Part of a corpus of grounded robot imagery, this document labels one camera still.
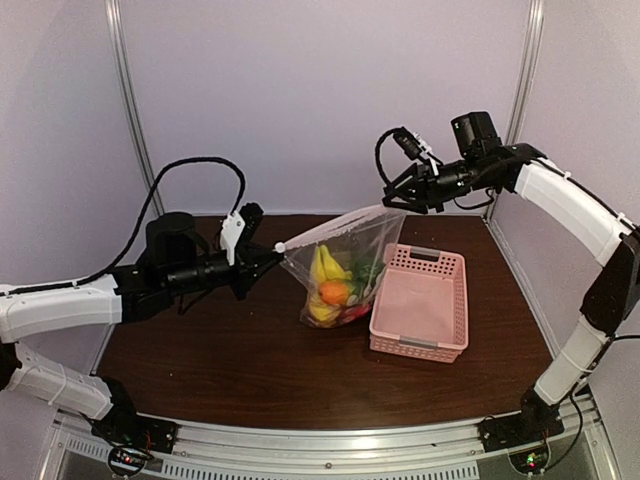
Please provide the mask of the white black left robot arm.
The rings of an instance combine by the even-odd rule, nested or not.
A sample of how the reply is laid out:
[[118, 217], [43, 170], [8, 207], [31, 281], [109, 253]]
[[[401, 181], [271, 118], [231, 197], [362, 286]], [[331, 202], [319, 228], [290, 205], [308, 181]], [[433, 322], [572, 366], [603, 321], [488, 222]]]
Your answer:
[[85, 325], [149, 320], [187, 295], [229, 287], [243, 299], [277, 265], [285, 246], [253, 242], [261, 210], [247, 204], [222, 222], [212, 251], [192, 215], [165, 214], [146, 226], [146, 245], [130, 265], [117, 264], [95, 280], [1, 289], [1, 387], [74, 410], [102, 423], [123, 444], [137, 442], [144, 424], [123, 385], [82, 374], [21, 344], [33, 334]]

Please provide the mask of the right aluminium corner post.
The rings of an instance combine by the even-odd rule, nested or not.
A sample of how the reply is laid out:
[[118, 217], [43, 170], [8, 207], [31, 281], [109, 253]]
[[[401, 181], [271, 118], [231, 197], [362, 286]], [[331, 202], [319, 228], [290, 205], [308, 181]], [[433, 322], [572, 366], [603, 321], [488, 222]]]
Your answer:
[[531, 0], [529, 2], [521, 63], [507, 125], [505, 138], [507, 144], [514, 144], [518, 141], [524, 124], [526, 107], [532, 91], [542, 44], [545, 4], [544, 0]]

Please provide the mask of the circuit board with leds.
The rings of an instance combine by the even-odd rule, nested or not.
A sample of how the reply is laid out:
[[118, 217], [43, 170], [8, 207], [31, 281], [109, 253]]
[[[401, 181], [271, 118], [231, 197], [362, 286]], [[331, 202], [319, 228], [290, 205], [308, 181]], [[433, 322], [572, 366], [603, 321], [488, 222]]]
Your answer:
[[116, 475], [131, 476], [140, 473], [151, 459], [151, 456], [139, 450], [115, 446], [108, 453], [107, 466]]
[[549, 458], [549, 451], [542, 447], [509, 453], [509, 461], [512, 468], [517, 473], [525, 476], [540, 474], [546, 468]]

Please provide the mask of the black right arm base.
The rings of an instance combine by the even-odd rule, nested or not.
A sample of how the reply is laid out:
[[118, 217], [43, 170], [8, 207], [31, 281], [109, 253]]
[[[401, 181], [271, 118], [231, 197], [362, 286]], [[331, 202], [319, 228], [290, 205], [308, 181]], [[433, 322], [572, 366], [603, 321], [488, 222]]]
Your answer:
[[521, 397], [520, 410], [502, 417], [487, 416], [478, 424], [485, 452], [541, 442], [564, 432], [559, 403], [547, 404], [529, 388]]

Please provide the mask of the left aluminium corner post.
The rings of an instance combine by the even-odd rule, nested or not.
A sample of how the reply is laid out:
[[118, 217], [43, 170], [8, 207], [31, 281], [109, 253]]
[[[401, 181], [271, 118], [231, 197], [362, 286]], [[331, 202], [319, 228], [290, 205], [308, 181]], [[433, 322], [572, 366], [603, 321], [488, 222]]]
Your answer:
[[154, 182], [155, 172], [149, 157], [147, 142], [139, 113], [131, 74], [123, 26], [122, 6], [117, 0], [104, 2], [107, 27], [112, 44], [119, 88], [124, 104], [125, 117], [134, 147], [135, 157], [148, 193]]

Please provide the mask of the orange toy tangerine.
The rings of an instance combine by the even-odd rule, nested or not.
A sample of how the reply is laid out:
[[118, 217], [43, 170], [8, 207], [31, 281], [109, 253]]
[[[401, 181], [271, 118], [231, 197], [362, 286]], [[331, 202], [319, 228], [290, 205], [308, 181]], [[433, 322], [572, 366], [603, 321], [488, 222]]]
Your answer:
[[326, 304], [342, 306], [351, 296], [351, 285], [346, 281], [328, 280], [319, 285], [318, 294]]

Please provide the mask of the yellow toy lemon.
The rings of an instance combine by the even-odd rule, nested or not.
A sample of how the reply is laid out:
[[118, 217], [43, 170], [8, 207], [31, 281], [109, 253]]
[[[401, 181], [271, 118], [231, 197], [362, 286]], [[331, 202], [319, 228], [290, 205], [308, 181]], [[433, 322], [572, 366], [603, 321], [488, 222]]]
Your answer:
[[320, 328], [332, 327], [341, 313], [339, 306], [328, 305], [324, 302], [311, 302], [308, 305], [311, 323]]

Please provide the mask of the aluminium corner post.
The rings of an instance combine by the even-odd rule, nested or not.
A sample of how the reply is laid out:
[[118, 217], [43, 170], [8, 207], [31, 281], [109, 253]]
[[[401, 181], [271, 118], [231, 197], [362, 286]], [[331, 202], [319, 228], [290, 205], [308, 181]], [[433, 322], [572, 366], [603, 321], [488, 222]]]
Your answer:
[[521, 63], [507, 125], [505, 138], [507, 144], [514, 144], [518, 141], [524, 124], [526, 107], [532, 91], [542, 44], [545, 4], [544, 0], [531, 0], [529, 2]]
[[119, 88], [124, 104], [125, 117], [134, 147], [135, 157], [148, 193], [154, 182], [155, 172], [149, 157], [147, 142], [139, 113], [131, 74], [123, 26], [122, 6], [117, 0], [104, 2], [107, 27], [112, 44]]

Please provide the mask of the clear zip top bag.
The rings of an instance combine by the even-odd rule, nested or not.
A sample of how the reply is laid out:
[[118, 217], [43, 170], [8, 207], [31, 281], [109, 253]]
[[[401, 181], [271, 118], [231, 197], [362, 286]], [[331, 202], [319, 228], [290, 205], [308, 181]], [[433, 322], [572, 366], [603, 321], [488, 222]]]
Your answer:
[[331, 329], [366, 315], [405, 219], [403, 210], [373, 205], [278, 242], [281, 265], [306, 289], [300, 321]]

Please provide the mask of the green toy bell pepper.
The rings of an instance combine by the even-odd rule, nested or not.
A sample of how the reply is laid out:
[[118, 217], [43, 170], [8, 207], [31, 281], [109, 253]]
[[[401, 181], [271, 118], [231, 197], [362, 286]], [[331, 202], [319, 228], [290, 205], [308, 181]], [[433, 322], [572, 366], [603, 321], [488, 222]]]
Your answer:
[[352, 282], [359, 293], [376, 287], [378, 277], [384, 272], [386, 265], [380, 257], [373, 255], [361, 255], [355, 258], [350, 269], [353, 274]]

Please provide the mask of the left circuit board with leds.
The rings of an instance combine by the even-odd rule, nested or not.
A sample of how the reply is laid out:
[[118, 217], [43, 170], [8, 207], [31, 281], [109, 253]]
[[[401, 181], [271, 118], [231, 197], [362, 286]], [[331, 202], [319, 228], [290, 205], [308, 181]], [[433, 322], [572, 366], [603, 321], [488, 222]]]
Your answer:
[[131, 476], [140, 473], [151, 459], [151, 456], [139, 450], [115, 446], [108, 453], [107, 466], [116, 475]]

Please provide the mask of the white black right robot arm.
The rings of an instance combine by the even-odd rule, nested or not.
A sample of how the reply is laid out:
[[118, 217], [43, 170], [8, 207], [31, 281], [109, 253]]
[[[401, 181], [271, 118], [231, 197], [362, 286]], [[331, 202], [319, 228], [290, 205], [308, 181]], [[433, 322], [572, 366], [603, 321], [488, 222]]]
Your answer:
[[385, 206], [427, 214], [441, 212], [445, 203], [476, 190], [508, 191], [546, 212], [601, 267], [560, 354], [522, 396], [512, 430], [519, 440], [530, 442], [555, 422], [560, 403], [588, 378], [638, 303], [639, 227], [533, 146], [504, 144], [488, 112], [459, 116], [451, 127], [461, 157], [448, 164], [403, 126], [381, 135], [374, 148], [377, 166], [387, 139], [393, 139], [411, 162], [395, 179], [381, 177]]

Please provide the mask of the yellow toy banana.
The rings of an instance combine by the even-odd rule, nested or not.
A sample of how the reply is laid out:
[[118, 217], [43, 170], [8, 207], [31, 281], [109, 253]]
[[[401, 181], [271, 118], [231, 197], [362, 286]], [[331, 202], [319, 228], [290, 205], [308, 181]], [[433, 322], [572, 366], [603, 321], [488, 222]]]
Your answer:
[[352, 272], [344, 270], [331, 255], [326, 245], [316, 246], [311, 264], [310, 277], [315, 286], [328, 280], [351, 281]]

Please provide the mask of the red toy apple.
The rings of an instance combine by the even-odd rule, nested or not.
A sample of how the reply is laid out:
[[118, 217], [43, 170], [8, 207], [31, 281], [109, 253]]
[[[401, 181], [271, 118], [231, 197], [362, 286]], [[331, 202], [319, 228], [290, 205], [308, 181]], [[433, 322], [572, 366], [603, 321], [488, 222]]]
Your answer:
[[350, 323], [358, 318], [363, 317], [370, 310], [371, 310], [370, 305], [357, 305], [357, 306], [349, 307], [347, 309], [344, 309], [341, 312], [339, 316], [339, 320], [343, 324]]

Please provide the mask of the pink perforated plastic basket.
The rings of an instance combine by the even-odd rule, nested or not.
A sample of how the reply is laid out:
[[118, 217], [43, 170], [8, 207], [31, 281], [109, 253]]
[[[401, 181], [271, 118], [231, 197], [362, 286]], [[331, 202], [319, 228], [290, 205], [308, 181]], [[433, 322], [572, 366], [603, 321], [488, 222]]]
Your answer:
[[465, 258], [455, 252], [389, 244], [369, 324], [369, 348], [452, 363], [469, 342]]

